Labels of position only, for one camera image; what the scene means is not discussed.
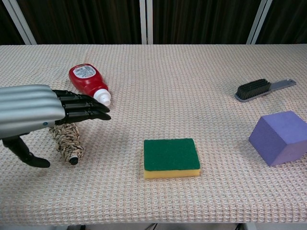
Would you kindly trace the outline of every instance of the green scouring pad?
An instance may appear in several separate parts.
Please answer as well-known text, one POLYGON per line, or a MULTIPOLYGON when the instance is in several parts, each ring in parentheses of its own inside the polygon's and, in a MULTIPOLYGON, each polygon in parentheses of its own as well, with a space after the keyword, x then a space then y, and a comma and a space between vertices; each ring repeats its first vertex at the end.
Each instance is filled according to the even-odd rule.
POLYGON ((200 162, 193 139, 144 141, 144 178, 199 176, 200 162))

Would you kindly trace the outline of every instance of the purple foam cube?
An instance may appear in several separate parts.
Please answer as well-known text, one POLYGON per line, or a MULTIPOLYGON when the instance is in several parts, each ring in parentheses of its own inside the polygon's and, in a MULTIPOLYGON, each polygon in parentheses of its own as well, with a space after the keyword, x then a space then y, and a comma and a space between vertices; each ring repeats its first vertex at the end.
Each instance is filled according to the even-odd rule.
POLYGON ((265 115, 249 141, 269 166, 296 161, 307 152, 307 123, 292 111, 265 115))

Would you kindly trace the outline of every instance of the foam block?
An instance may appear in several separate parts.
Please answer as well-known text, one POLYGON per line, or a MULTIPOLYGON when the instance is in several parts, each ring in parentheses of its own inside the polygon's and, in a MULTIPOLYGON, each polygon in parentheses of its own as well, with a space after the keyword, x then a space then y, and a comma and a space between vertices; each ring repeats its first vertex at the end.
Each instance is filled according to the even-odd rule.
POLYGON ((144 178, 200 175, 200 162, 193 139, 144 141, 144 178))
POLYGON ((265 115, 249 141, 269 166, 296 161, 307 152, 307 123, 292 111, 265 115))

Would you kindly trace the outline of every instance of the brush bristles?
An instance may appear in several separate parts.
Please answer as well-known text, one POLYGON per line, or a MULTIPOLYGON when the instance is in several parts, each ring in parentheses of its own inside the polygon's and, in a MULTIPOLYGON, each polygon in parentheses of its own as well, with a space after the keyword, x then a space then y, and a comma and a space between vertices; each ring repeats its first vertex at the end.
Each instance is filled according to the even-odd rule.
POLYGON ((265 79, 259 79, 239 86, 236 95, 242 100, 255 97, 270 90, 271 83, 265 79))

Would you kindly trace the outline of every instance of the dark curtain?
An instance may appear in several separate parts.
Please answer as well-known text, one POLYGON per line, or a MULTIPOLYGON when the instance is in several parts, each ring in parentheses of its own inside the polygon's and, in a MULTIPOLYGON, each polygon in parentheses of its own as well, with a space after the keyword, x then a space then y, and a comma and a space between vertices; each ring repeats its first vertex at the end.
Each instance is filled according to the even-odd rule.
POLYGON ((140 44, 139 0, 17 0, 38 44, 140 44))
POLYGON ((155 44, 245 44, 260 0, 153 0, 155 44))
POLYGON ((0 28, 2 29, 0 45, 24 45, 24 41, 2 1, 0 1, 0 28))
POLYGON ((307 0, 274 0, 257 44, 307 43, 307 0))

